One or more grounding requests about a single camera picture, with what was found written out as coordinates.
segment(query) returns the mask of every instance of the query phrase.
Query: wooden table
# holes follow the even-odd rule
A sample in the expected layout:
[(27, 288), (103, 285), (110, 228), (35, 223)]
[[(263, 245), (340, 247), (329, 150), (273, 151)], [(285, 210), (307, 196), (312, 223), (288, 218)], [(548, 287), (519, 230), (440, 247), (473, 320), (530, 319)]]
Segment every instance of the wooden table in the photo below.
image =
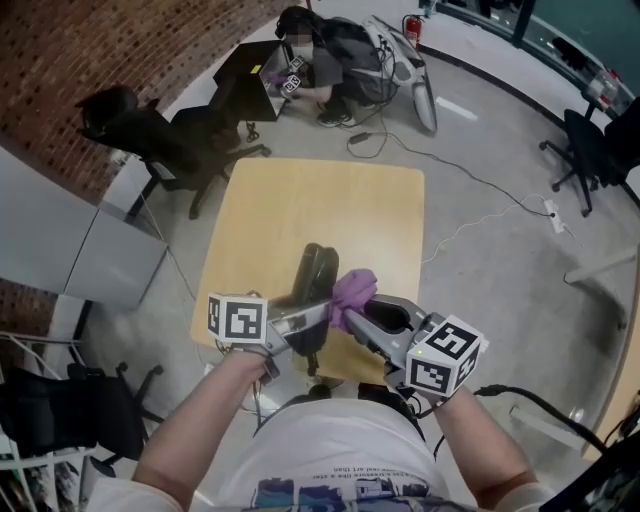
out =
[[(191, 336), (213, 345), (206, 328), (211, 292), (288, 295), (310, 242), (338, 251), (339, 277), (370, 268), (380, 293), (416, 301), (423, 221), (421, 171), (324, 160), (240, 160), (209, 245)], [(318, 363), (318, 375), (382, 382), (382, 358), (335, 329)], [(302, 358), (294, 365), (306, 370)]]

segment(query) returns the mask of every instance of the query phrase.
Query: sneaker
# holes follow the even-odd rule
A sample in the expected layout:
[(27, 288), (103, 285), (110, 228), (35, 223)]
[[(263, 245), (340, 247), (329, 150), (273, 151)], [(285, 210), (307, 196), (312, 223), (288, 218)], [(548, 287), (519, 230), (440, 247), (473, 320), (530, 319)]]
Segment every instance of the sneaker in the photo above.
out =
[(354, 126), (356, 123), (348, 112), (323, 112), (318, 115), (318, 124), (325, 128), (333, 128), (334, 126)]

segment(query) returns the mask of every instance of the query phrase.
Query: office chair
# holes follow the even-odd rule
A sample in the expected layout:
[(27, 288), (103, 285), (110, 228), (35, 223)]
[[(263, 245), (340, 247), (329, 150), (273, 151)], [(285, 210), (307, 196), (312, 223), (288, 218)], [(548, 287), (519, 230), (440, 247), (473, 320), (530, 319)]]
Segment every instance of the office chair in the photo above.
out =
[(0, 425), (23, 457), (99, 444), (114, 454), (103, 461), (91, 457), (91, 463), (103, 475), (115, 477), (115, 462), (138, 460), (142, 454), (148, 440), (143, 418), (163, 421), (143, 406), (162, 367), (146, 375), (135, 396), (124, 379), (126, 369), (120, 363), (116, 377), (107, 377), (102, 370), (73, 363), (67, 367), (69, 379), (53, 380), (13, 368), (0, 385)]
[(229, 126), (222, 112), (208, 106), (183, 109), (169, 122), (156, 110), (157, 104), (152, 100), (139, 107), (135, 93), (126, 86), (100, 91), (76, 105), (82, 109), (80, 133), (138, 155), (152, 180), (166, 190), (195, 191), (190, 219), (198, 218), (213, 179), (220, 176), (228, 181), (225, 166), (256, 152), (265, 157), (271, 154), (263, 144), (229, 153), (240, 137), (237, 124)]
[(595, 124), (573, 110), (564, 111), (564, 123), (569, 147), (561, 149), (549, 140), (540, 143), (541, 150), (553, 149), (569, 165), (569, 171), (560, 181), (551, 185), (554, 192), (560, 185), (577, 175), (587, 202), (582, 216), (592, 211), (590, 192), (599, 185), (619, 185), (635, 166), (640, 165), (640, 98), (636, 98), (627, 110), (611, 121), (604, 134)]

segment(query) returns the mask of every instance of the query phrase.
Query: gray cabinet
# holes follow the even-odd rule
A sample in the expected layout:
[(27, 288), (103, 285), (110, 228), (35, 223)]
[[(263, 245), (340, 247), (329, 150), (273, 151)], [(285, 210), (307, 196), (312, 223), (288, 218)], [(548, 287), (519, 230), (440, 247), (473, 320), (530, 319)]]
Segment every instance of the gray cabinet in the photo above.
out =
[(0, 277), (135, 307), (166, 244), (80, 199), (0, 147)]

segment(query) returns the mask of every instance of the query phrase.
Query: fire extinguisher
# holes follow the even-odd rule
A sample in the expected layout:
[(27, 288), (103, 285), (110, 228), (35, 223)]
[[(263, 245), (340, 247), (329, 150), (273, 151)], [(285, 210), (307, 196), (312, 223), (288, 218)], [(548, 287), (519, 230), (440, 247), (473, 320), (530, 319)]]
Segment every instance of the fire extinguisher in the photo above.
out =
[(406, 20), (404, 26), (404, 35), (414, 48), (418, 47), (420, 42), (420, 32), (422, 30), (422, 19), (420, 16), (408, 15), (404, 17)]

